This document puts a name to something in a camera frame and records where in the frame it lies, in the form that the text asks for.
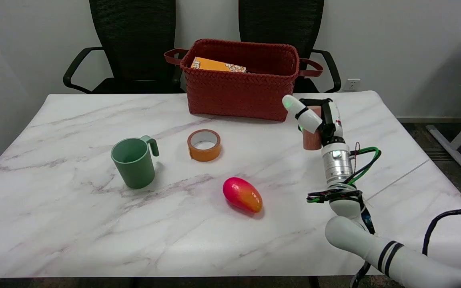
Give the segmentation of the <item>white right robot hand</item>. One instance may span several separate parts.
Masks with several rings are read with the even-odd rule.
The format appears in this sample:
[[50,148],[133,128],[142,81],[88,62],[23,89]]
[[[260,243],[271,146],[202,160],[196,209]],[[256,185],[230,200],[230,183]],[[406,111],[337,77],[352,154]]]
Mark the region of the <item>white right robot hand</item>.
[[294,114],[299,130],[318,134],[322,146],[344,143],[341,115],[332,99],[323,100],[285,95],[282,104],[288,113]]

